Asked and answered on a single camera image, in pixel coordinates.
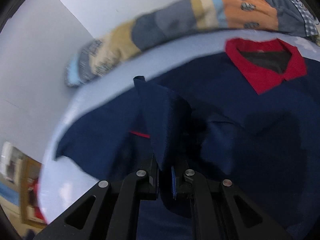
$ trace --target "shirt collar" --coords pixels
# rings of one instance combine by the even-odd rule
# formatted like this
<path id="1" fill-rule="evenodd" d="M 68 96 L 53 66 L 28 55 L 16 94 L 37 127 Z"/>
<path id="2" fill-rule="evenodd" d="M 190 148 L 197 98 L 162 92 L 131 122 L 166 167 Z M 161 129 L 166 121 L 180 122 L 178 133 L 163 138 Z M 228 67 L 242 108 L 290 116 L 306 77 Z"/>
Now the shirt collar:
<path id="1" fill-rule="evenodd" d="M 259 52 L 261 50 L 263 52 L 289 51 L 291 58 L 285 72 L 278 74 L 273 70 L 257 66 L 243 57 L 239 52 Z M 241 38 L 231 39 L 226 43 L 226 54 L 258 94 L 280 85 L 283 80 L 288 81 L 307 74 L 304 59 L 298 48 L 280 39 L 263 42 L 249 41 Z"/>

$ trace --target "gingham pattern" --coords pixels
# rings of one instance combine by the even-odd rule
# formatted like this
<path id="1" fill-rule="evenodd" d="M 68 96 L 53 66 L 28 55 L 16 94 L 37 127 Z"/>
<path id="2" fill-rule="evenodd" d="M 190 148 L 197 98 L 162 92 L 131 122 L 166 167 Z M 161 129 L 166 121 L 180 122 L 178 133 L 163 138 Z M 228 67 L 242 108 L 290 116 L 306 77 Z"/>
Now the gingham pattern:
<path id="1" fill-rule="evenodd" d="M 301 14 L 301 16 L 302 16 L 302 18 L 304 20 L 306 36 L 317 35 L 318 34 L 318 30 L 317 30 L 317 28 L 315 26 L 315 22 L 314 22 L 313 16 L 308 11 L 308 9 L 299 0 L 290 0 L 290 1 L 299 10 L 299 12 L 300 12 L 300 14 Z"/>

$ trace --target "patchwork blanket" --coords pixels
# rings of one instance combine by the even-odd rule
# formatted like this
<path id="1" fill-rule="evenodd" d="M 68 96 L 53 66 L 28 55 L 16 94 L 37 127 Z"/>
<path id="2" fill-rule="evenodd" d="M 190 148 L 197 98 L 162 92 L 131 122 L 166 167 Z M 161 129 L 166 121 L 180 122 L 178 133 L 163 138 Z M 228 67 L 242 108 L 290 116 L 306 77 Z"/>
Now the patchwork blanket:
<path id="1" fill-rule="evenodd" d="M 120 62 L 182 36 L 241 28 L 308 37 L 320 46 L 319 21 L 299 0 L 180 0 L 86 44 L 68 63 L 66 84 L 87 83 Z"/>

